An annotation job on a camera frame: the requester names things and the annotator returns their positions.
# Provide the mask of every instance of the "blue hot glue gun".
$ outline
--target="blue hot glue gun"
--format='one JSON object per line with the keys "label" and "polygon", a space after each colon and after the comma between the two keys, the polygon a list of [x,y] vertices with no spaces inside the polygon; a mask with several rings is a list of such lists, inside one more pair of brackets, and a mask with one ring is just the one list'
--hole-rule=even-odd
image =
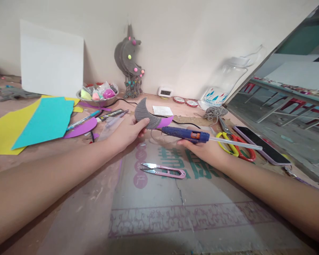
{"label": "blue hot glue gun", "polygon": [[179,137],[182,139],[187,139],[192,143],[206,143],[209,141],[210,137],[210,134],[206,132],[170,126],[162,127],[162,133],[170,136]]}

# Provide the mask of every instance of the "pink thread snips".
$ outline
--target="pink thread snips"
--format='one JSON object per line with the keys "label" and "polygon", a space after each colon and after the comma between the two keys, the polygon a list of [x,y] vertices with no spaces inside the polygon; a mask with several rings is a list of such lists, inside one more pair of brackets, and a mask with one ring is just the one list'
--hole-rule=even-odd
{"label": "pink thread snips", "polygon": [[[185,171],[181,170],[181,169],[178,169],[178,168],[171,168],[171,167],[168,167],[168,166],[161,166],[161,165],[156,165],[156,164],[151,164],[151,163],[144,163],[142,165],[146,166],[147,168],[141,169],[141,170],[144,171],[144,172],[148,172],[150,174],[161,175],[161,176],[166,176],[166,177],[171,177],[171,178],[178,178],[178,179],[185,178]],[[168,172],[167,173],[159,172],[159,171],[156,171],[155,168],[165,169],[165,170],[168,170]],[[172,175],[172,174],[169,173],[169,170],[178,172],[178,173],[180,173],[180,175]]]}

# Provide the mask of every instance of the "phone case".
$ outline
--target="phone case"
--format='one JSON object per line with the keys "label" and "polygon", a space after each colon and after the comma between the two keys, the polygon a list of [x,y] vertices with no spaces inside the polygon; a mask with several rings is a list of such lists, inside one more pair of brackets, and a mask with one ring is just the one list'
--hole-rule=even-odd
{"label": "phone case", "polygon": [[[240,135],[240,136],[242,136],[248,143],[250,143],[250,144],[253,144],[253,145],[256,145],[249,137],[247,137],[244,133],[242,133],[238,128],[237,128],[237,126],[234,126],[233,127],[234,128],[234,130]],[[268,143],[267,143],[267,145],[269,146],[269,147],[271,147],[273,150],[275,150],[276,152],[278,152],[276,149],[274,149],[271,145],[269,145]],[[260,153],[265,159],[267,159],[271,164],[273,164],[273,165],[290,165],[291,163],[278,163],[278,162],[276,162],[276,161],[274,161],[268,154],[266,154],[264,151],[258,151],[258,153]]]}

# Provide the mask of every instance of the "yellow scissors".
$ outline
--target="yellow scissors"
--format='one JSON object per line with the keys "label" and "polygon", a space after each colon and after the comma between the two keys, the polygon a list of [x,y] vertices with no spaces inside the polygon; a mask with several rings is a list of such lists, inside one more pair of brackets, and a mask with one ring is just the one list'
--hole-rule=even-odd
{"label": "yellow scissors", "polygon": [[[216,137],[220,137],[220,136],[223,136],[223,138],[227,139],[227,140],[230,140],[227,136],[227,134],[231,135],[231,137],[233,138],[234,141],[238,141],[238,142],[243,142],[245,143],[244,140],[242,140],[240,137],[232,134],[232,132],[229,130],[229,128],[226,126],[226,124],[223,122],[223,120],[220,118],[220,123],[221,123],[221,127],[222,127],[222,130],[223,132],[220,132],[216,135]],[[255,159],[256,159],[256,154],[254,152],[253,149],[248,149],[249,153],[250,153],[250,158],[247,158],[245,157],[238,146],[235,146],[235,145],[232,145],[232,144],[228,144],[229,147],[231,148],[231,150],[233,152],[230,152],[229,150],[227,150],[225,147],[223,147],[222,143],[218,142],[219,145],[221,146],[221,148],[226,152],[226,153],[229,153],[231,155],[234,155],[235,157],[239,157],[241,159],[244,159],[248,162],[254,162]]]}

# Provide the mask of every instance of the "white wall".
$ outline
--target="white wall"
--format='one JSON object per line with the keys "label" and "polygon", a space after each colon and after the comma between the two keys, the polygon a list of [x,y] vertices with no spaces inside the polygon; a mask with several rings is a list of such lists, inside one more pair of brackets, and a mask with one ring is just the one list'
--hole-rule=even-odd
{"label": "white wall", "polygon": [[255,76],[264,78],[286,62],[313,62],[319,55],[291,55],[291,54],[272,54],[269,59],[255,73]]}
{"label": "white wall", "polygon": [[155,94],[170,84],[176,95],[199,99],[221,61],[260,44],[271,52],[318,5],[319,0],[1,0],[0,71],[20,75],[22,18],[82,36],[84,81],[124,87],[113,53],[130,21],[142,40],[137,63],[146,71],[143,91]]}

